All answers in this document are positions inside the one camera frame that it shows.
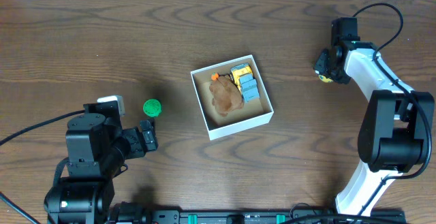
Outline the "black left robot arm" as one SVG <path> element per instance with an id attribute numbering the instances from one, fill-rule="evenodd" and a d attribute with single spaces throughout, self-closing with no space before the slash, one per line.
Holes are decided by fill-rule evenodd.
<path id="1" fill-rule="evenodd" d="M 118 102 L 88 103 L 68 122 L 65 139 L 68 156 L 44 199 L 48 223 L 151 223 L 143 207 L 111 203 L 113 180 L 127 170 L 126 160 L 158 148 L 153 118 L 124 129 Z"/>

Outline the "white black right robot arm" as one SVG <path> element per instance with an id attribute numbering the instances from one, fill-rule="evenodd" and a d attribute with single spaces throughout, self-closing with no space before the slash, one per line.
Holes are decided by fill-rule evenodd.
<path id="1" fill-rule="evenodd" d="M 368 217 L 394 180 L 429 162 L 435 100 L 404 84 L 377 46 L 360 39 L 355 17 L 334 20 L 331 35 L 331 47 L 322 51 L 315 73 L 323 82 L 353 80 L 368 101 L 358 134 L 360 161 L 335 206 L 339 214 Z"/>

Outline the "white cardboard box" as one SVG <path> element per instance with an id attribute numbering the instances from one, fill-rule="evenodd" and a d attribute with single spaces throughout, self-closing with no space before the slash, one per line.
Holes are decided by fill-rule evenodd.
<path id="1" fill-rule="evenodd" d="M 210 140 L 270 122 L 274 110 L 253 55 L 190 75 Z"/>

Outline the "brown plush toy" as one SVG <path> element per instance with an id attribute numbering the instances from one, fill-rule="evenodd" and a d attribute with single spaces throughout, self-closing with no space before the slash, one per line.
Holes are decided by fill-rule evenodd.
<path id="1" fill-rule="evenodd" d="M 225 117 L 230 112 L 243 108 L 244 101 L 241 93 L 229 75 L 220 76 L 218 73 L 213 73 L 211 79 L 212 83 L 209 86 L 213 96 L 211 103 L 218 115 Z"/>

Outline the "yellow blue toy truck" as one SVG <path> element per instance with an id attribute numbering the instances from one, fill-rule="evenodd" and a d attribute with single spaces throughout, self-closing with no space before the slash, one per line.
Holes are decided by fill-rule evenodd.
<path id="1" fill-rule="evenodd" d="M 260 97 L 257 81 L 248 63 L 234 66 L 230 71 L 231 79 L 240 91 L 245 103 Z"/>

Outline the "green spinning top toy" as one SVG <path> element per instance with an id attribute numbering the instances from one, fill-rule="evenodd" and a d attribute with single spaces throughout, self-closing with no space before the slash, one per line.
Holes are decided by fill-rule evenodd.
<path id="1" fill-rule="evenodd" d="M 162 111 L 162 105 L 157 99 L 148 99 L 142 107 L 143 112 L 150 117 L 158 117 Z"/>

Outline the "yellow ball with blue spots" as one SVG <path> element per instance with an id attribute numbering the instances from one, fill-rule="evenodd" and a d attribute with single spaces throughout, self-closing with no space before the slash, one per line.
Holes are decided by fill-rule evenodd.
<path id="1" fill-rule="evenodd" d="M 320 79 L 322 82 L 325 82 L 325 83 L 331 83 L 331 82 L 333 82 L 332 79 L 327 78 L 327 77 L 325 77 L 325 76 L 323 76 L 323 75 L 319 75 L 318 77 L 319 77 L 319 79 Z"/>

